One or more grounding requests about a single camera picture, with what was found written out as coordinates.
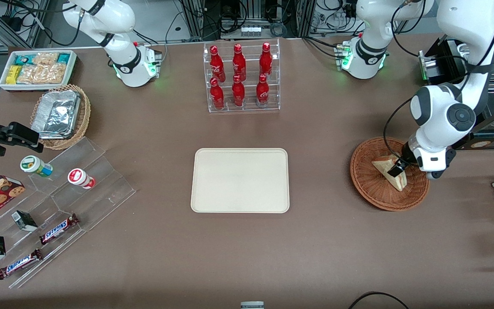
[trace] snickers bar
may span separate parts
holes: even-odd
[[[11,264],[7,267],[1,268],[0,269],[0,280],[3,280],[6,277],[10,276],[16,270],[21,270],[23,268],[26,268],[27,266],[29,266],[33,262],[40,261],[40,260],[43,260],[43,255],[41,254],[41,251],[38,248],[38,249],[35,249],[31,254],[28,254],[27,256],[14,262],[13,264]]]
[[[53,239],[57,238],[62,233],[64,233],[64,231],[66,231],[76,223],[79,223],[79,219],[77,219],[77,216],[74,213],[70,217],[67,217],[66,220],[64,220],[62,223],[54,227],[52,230],[45,233],[45,235],[40,236],[39,239],[41,240],[41,245],[45,245]]]

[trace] white storage tray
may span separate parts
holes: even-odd
[[[281,148],[202,148],[196,152],[192,210],[285,213],[287,152]]]
[[[70,59],[68,59],[68,63],[66,65],[66,71],[64,72],[64,77],[62,78],[62,82],[60,84],[36,84],[36,85],[23,85],[23,84],[6,84],[6,76],[9,73],[9,68],[11,65],[14,65],[16,57],[23,55],[32,55],[39,52],[47,52],[47,53],[65,53],[70,54]],[[70,81],[70,77],[72,76],[72,71],[74,70],[74,65],[76,61],[77,55],[70,49],[43,49],[38,51],[13,51],[10,53],[9,58],[7,59],[7,63],[5,65],[5,69],[3,70],[3,74],[0,78],[0,87],[3,90],[7,91],[43,91],[49,90],[53,88],[57,88],[60,86],[65,86]]]

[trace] aluminum foil container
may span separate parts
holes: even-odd
[[[41,139],[69,139],[79,113],[81,95],[73,90],[47,92],[41,97],[32,130]]]

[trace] red coca-cola bottle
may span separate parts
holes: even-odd
[[[226,81],[226,74],[224,73],[224,62],[218,54],[218,48],[213,45],[209,49],[211,51],[211,70],[213,77],[216,77],[219,82]]]
[[[213,101],[214,108],[223,109],[224,108],[224,92],[222,88],[218,86],[218,80],[216,78],[211,78],[211,99]]]
[[[241,81],[244,82],[247,79],[247,65],[245,63],[245,56],[241,52],[241,45],[234,45],[234,59],[232,60],[234,65],[234,75],[238,75]]]
[[[245,101],[245,87],[241,83],[241,77],[236,74],[234,76],[234,84],[232,85],[232,92],[234,94],[234,104],[237,107],[242,107]]]
[[[270,54],[270,43],[262,44],[262,55],[260,55],[260,74],[270,76],[272,74],[272,54]]]
[[[256,86],[256,104],[259,107],[268,106],[268,91],[270,87],[266,82],[266,75],[260,74],[259,83]]]

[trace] clear acrylic bottle rack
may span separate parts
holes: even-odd
[[[262,44],[270,43],[270,54],[272,54],[272,74],[268,77],[269,86],[268,106],[261,108],[256,104],[256,86],[259,83],[259,59],[262,53]],[[234,69],[232,59],[234,58],[234,44],[240,43],[243,55],[247,63],[247,79],[243,82],[245,86],[245,102],[243,107],[237,107],[234,104],[234,96],[232,94]],[[214,107],[211,100],[211,54],[209,48],[215,45],[218,47],[218,54],[224,62],[224,72],[226,73],[226,81],[219,83],[224,91],[224,108],[218,110]],[[203,65],[205,68],[205,87],[207,90],[207,103],[210,113],[213,112],[257,112],[279,110],[281,107],[280,96],[280,42],[277,39],[265,40],[245,40],[239,42],[214,42],[204,44],[203,46]]]
[[[136,192],[129,182],[114,170],[104,157],[104,151],[86,137],[49,163],[53,166],[53,173],[47,178],[31,174],[29,188],[33,188],[33,192],[0,215],[0,236],[5,238],[6,247],[6,256],[0,260],[0,268],[31,254],[36,248],[40,248],[44,257],[32,267],[17,270],[2,280],[2,284],[10,284],[9,288],[18,288],[26,283]],[[67,174],[74,168],[81,168],[95,178],[94,188],[85,190],[70,184]],[[16,210],[29,213],[38,228],[32,232],[20,230],[11,217]],[[73,213],[77,215],[80,223],[41,246],[39,237]]]

